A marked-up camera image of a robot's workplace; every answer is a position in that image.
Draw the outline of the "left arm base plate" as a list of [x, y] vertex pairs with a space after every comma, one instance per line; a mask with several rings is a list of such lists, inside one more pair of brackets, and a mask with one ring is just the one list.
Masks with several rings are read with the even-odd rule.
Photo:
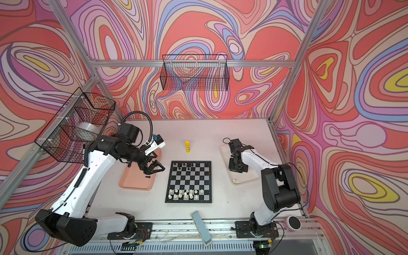
[[108, 234], [107, 238], [109, 240], [145, 241], [150, 239], [152, 228], [152, 222], [135, 222], [133, 226], [126, 227], [122, 232]]

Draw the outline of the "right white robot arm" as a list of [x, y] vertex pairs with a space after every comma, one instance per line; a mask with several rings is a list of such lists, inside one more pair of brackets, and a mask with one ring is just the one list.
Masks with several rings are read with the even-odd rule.
[[244, 145], [239, 139], [227, 143], [231, 152], [228, 170], [247, 173], [253, 169], [261, 177], [263, 204], [250, 216], [253, 232], [270, 226], [284, 210], [301, 200], [301, 195], [292, 168], [288, 164], [278, 165], [259, 155], [251, 145]]

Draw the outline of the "black and silver chessboard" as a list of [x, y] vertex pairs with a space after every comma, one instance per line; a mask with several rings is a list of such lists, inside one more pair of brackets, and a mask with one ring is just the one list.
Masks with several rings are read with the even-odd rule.
[[166, 203], [211, 204], [211, 161], [172, 161]]

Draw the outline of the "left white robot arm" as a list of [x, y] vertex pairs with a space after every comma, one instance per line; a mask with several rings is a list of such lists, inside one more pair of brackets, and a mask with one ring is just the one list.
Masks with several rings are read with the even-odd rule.
[[160, 135], [151, 134], [149, 140], [137, 147], [134, 145], [139, 128], [132, 124], [121, 124], [112, 136], [99, 136], [89, 143], [84, 151], [84, 166], [67, 190], [49, 210], [41, 209], [36, 223], [52, 238], [81, 247], [93, 237], [105, 234], [133, 239], [137, 233], [135, 217], [124, 212], [103, 218], [88, 218], [86, 209], [107, 171], [117, 161], [128, 166], [136, 163], [145, 175], [165, 170], [157, 160], [155, 151], [165, 146]]

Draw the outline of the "pink plastic tray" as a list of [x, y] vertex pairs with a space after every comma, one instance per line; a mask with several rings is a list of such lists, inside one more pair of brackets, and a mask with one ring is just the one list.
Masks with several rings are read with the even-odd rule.
[[153, 188], [157, 174], [145, 175], [139, 169], [137, 163], [130, 167], [126, 166], [124, 173], [119, 181], [119, 187], [122, 189], [150, 191]]

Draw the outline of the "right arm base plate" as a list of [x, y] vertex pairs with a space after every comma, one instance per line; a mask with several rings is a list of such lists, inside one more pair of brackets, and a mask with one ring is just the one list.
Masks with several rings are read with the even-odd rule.
[[232, 230], [236, 232], [239, 239], [269, 238], [275, 240], [279, 237], [276, 223], [260, 226], [255, 221], [235, 221], [235, 227], [232, 227]]

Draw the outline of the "grey stapler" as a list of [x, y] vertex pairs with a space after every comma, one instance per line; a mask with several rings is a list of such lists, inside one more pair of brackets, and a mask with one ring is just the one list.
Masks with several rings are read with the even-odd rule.
[[199, 233], [199, 236], [202, 239], [202, 242], [204, 244], [204, 246], [209, 246], [212, 243], [212, 239], [211, 239], [211, 235], [203, 221], [203, 219], [201, 218], [200, 214], [198, 211], [195, 211], [191, 214], [192, 220], [194, 221], [194, 224], [196, 226], [196, 229]]

